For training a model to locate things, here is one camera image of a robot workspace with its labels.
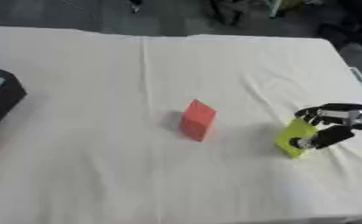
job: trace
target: cube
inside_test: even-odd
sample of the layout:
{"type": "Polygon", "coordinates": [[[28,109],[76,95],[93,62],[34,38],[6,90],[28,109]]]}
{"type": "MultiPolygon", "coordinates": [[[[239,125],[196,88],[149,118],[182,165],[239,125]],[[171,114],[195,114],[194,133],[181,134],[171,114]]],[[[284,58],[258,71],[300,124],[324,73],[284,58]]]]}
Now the cube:
{"type": "Polygon", "coordinates": [[[216,111],[201,101],[194,100],[183,113],[180,123],[181,131],[188,137],[203,141],[216,111]]]}

